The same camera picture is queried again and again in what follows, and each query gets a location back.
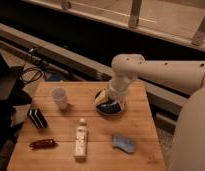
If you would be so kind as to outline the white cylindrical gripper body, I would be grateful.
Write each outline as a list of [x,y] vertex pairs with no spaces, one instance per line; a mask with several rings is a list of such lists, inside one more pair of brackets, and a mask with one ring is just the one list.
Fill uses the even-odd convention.
[[112,100],[122,100],[132,82],[133,79],[130,77],[114,75],[107,87],[108,97]]

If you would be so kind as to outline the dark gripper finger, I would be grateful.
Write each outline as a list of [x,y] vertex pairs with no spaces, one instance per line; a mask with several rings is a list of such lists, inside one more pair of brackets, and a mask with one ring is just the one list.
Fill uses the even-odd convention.
[[117,102],[117,105],[120,108],[120,110],[124,110],[126,101],[125,100],[117,100],[116,102]]

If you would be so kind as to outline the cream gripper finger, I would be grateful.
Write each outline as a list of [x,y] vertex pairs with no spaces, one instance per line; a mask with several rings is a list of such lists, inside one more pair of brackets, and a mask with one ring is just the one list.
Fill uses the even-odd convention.
[[102,90],[99,92],[97,97],[95,98],[95,104],[99,105],[108,101],[108,95],[106,90]]

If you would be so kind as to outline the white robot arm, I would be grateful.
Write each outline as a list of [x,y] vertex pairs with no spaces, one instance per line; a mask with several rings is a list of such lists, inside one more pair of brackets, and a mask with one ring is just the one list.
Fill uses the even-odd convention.
[[185,93],[168,171],[205,171],[205,61],[147,61],[140,54],[119,54],[113,76],[95,96],[96,109],[114,115],[125,108],[129,86],[138,78]]

